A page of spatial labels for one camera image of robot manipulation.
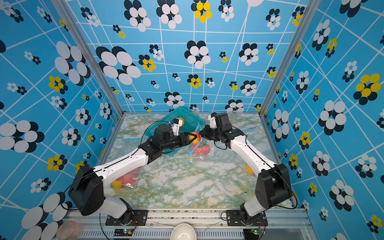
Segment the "yellow red peach top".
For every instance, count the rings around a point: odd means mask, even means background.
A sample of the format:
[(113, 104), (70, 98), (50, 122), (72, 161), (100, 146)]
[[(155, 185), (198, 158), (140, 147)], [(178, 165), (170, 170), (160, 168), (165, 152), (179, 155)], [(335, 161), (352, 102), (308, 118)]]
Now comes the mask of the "yellow red peach top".
[(183, 119), (183, 118), (178, 118), (178, 120), (179, 120), (179, 124), (181, 125), (181, 126), (183, 126), (184, 124), (185, 124), (185, 120)]

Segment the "orange red peach leaf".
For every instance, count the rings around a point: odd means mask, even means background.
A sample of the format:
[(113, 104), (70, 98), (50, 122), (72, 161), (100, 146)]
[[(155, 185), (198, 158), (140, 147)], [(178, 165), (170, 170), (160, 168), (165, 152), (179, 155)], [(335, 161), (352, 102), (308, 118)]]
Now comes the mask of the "orange red peach leaf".
[(198, 144), (201, 141), (200, 134), (198, 132), (192, 132), (193, 136), (190, 137), (190, 139), (193, 139), (193, 144)]

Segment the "yellow round peach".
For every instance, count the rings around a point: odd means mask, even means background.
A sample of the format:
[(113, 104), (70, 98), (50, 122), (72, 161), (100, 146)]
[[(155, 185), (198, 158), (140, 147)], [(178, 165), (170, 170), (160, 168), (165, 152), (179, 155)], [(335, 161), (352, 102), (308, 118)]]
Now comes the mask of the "yellow round peach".
[(246, 173), (249, 174), (249, 175), (254, 175), (254, 171), (252, 170), (252, 168), (249, 166), (249, 165), (246, 165)]

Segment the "clear zip bag blue zipper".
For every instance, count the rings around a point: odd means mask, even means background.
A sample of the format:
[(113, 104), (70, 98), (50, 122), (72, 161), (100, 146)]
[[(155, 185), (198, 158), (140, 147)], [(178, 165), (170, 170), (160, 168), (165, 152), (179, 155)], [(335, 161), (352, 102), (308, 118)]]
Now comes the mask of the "clear zip bag blue zipper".
[[(133, 139), (116, 139), (115, 143), (112, 147), (110, 155), (108, 157), (108, 161), (113, 161), (118, 159), (126, 154), (135, 150), (140, 144), (141, 139), (133, 138)], [(133, 169), (129, 172), (126, 172), (121, 177), (117, 179), (123, 180), (123, 186), (121, 188), (131, 188), (133, 189), (136, 186), (136, 183), (139, 178), (139, 168)]]

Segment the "yellow orange peach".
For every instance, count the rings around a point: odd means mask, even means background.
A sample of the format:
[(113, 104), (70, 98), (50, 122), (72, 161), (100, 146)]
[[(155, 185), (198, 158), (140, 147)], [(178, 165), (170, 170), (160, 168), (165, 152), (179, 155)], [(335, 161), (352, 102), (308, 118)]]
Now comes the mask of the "yellow orange peach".
[(121, 188), (123, 186), (123, 180), (122, 179), (117, 179), (117, 180), (115, 180), (115, 181), (113, 181), (111, 183), (111, 186), (116, 188), (116, 189), (119, 189), (119, 188)]

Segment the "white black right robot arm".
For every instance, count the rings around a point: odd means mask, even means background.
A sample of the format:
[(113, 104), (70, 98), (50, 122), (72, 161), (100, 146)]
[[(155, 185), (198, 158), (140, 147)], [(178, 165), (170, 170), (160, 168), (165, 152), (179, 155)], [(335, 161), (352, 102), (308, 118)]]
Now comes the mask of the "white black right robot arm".
[(257, 177), (255, 196), (240, 206), (240, 216), (245, 225), (251, 225), (255, 219), (261, 218), (263, 212), (293, 196), (288, 168), (264, 156), (242, 130), (206, 125), (200, 136), (225, 144), (245, 161)]

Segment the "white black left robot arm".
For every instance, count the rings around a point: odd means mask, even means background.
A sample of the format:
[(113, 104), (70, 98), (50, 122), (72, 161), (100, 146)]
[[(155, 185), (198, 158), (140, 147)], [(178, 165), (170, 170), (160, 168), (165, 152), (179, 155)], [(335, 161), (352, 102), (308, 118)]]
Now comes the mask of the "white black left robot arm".
[(105, 214), (127, 224), (133, 217), (132, 207), (124, 199), (108, 196), (104, 189), (128, 172), (158, 159), (167, 150), (188, 146), (197, 137), (188, 132), (176, 134), (169, 124), (160, 124), (153, 136), (129, 154), (92, 168), (80, 167), (68, 195), (82, 216)]

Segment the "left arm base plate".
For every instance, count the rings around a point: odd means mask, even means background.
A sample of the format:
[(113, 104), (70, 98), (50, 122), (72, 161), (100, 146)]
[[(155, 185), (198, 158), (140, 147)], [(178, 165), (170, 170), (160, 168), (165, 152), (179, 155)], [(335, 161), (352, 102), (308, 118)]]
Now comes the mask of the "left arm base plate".
[(148, 219), (148, 210), (132, 210), (116, 219), (107, 217), (106, 226), (145, 226)]

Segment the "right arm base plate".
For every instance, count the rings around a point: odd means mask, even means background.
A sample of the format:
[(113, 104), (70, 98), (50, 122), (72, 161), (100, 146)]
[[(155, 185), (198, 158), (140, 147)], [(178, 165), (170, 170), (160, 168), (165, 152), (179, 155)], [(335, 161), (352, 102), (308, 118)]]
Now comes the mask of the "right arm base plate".
[(229, 227), (266, 227), (268, 221), (265, 212), (249, 216), (245, 210), (226, 210), (226, 220)]

